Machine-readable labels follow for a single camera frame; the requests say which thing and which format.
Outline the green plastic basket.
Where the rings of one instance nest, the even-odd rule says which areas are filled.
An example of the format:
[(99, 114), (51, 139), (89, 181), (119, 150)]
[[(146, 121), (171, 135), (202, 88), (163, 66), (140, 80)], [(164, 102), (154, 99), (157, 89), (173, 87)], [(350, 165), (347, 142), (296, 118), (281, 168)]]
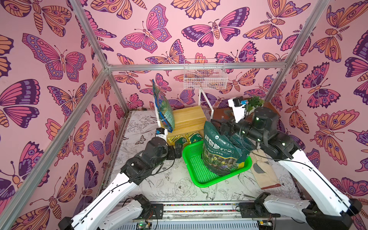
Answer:
[(187, 166), (189, 175), (194, 185), (200, 188), (213, 186), (221, 181), (227, 180), (238, 174), (248, 171), (253, 162), (251, 157), (245, 160), (244, 167), (240, 169), (232, 169), (227, 175), (220, 176), (211, 172), (203, 163), (201, 158), (203, 152), (203, 141), (189, 144), (183, 149), (182, 157)]

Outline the blue green soil bag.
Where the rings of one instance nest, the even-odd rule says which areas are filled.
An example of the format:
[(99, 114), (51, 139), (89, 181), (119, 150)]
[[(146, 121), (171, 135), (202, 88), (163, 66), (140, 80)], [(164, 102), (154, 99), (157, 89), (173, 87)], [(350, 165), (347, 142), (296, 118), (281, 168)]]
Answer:
[(172, 133), (175, 128), (173, 109), (154, 80), (152, 82), (152, 90), (159, 120), (163, 124), (163, 127), (167, 129), (168, 132)]

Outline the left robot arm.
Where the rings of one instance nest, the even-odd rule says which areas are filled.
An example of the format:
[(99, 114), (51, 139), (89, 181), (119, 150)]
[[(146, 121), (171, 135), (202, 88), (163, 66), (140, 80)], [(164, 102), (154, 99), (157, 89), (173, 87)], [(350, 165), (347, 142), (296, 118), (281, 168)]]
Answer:
[(134, 198), (117, 211), (113, 209), (146, 178), (157, 174), (165, 160), (182, 156), (183, 145), (170, 146), (160, 137), (152, 138), (145, 149), (126, 161), (110, 185), (85, 209), (74, 217), (64, 217), (58, 224), (61, 230), (114, 230), (138, 218), (150, 209), (143, 195)]

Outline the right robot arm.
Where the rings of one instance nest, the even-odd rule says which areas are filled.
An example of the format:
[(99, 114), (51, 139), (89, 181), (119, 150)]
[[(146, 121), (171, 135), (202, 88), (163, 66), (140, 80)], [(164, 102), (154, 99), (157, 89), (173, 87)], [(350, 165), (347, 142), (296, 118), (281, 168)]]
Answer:
[(340, 192), (310, 162), (304, 151), (289, 135), (277, 130), (279, 115), (267, 107), (258, 107), (252, 121), (211, 120), (220, 134), (238, 134), (251, 139), (274, 161), (291, 173), (311, 196), (310, 200), (279, 198), (262, 193), (255, 205), (270, 214), (280, 214), (307, 223), (314, 230), (348, 230), (362, 209), (357, 199)]

